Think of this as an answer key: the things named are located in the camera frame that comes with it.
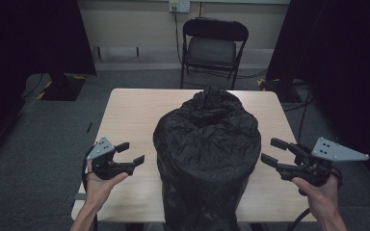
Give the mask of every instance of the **black bag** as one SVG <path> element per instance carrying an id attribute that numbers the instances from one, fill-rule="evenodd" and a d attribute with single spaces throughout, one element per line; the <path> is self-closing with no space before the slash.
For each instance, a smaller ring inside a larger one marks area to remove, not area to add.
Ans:
<path id="1" fill-rule="evenodd" d="M 164 115 L 153 142 L 166 230 L 239 230 L 235 212 L 260 141 L 256 118 L 225 90 L 208 87 Z"/>

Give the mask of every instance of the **chair seat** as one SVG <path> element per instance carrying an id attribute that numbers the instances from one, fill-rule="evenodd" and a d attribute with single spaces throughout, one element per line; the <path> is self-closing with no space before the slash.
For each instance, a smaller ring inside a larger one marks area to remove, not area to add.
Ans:
<path id="1" fill-rule="evenodd" d="M 236 43 L 212 38 L 191 38 L 187 62 L 215 64 L 229 68 L 236 66 Z"/>

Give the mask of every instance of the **person's right hand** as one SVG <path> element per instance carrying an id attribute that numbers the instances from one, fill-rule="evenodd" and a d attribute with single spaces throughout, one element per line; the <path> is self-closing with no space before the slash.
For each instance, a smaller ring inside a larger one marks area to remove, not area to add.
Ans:
<path id="1" fill-rule="evenodd" d="M 331 175 L 324 186 L 315 187 L 302 178 L 295 177 L 293 183 L 307 194 L 311 214 L 322 225 L 323 230 L 346 231 L 338 209 L 338 179 Z"/>

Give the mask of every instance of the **table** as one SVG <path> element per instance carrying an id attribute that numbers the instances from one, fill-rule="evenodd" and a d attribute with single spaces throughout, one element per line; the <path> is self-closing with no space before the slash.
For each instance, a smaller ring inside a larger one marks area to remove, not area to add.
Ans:
<path id="1" fill-rule="evenodd" d="M 134 175 L 118 184 L 102 209 L 98 219 L 111 222 L 164 222 L 157 154 L 152 134 L 159 119 L 200 90 L 115 89 L 102 119 L 97 138 L 106 137 L 113 145 L 130 142 L 130 149 L 116 154 L 116 162 L 132 162 L 145 155 L 145 162 L 136 167 Z M 295 142 L 284 112 L 273 92 L 230 90 L 244 108 L 258 120 L 262 136 L 262 152 L 281 163 L 292 164 L 294 155 L 270 145 L 271 138 Z M 71 216 L 76 218 L 83 206 L 77 200 Z M 306 197 L 297 187 L 282 181 L 274 168 L 257 162 L 246 191 L 236 211 L 241 222 L 292 221 L 307 208 Z M 315 221 L 311 215 L 304 221 Z"/>

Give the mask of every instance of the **gray carpet floor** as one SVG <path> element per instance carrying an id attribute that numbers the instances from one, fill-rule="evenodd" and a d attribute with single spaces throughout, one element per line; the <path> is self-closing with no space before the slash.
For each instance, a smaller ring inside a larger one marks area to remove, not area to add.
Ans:
<path id="1" fill-rule="evenodd" d="M 254 76 L 261 69 L 242 69 L 236 90 L 259 90 Z M 224 77 L 193 73 L 187 82 L 228 88 Z M 93 144 L 108 97 L 115 88 L 179 89 L 180 70 L 98 71 L 89 77 L 76 101 L 37 100 L 49 80 L 47 74 L 28 79 L 25 105 L 0 147 L 0 231 L 68 230 L 73 197 L 80 186 L 83 156 Z M 203 86 L 185 85 L 187 89 Z M 306 98 L 308 87 L 297 87 Z M 299 135 L 304 108 L 283 104 L 291 129 Z M 307 107 L 301 143 L 312 147 L 319 137 L 336 141 L 339 135 L 313 100 Z M 362 163 L 337 165 L 344 175 L 339 195 L 349 230 L 370 231 L 370 174 Z M 286 223 L 266 224 L 270 231 L 285 230 Z M 123 230 L 122 224 L 99 223 L 100 230 Z M 316 223 L 301 223 L 296 230 L 320 230 Z"/>

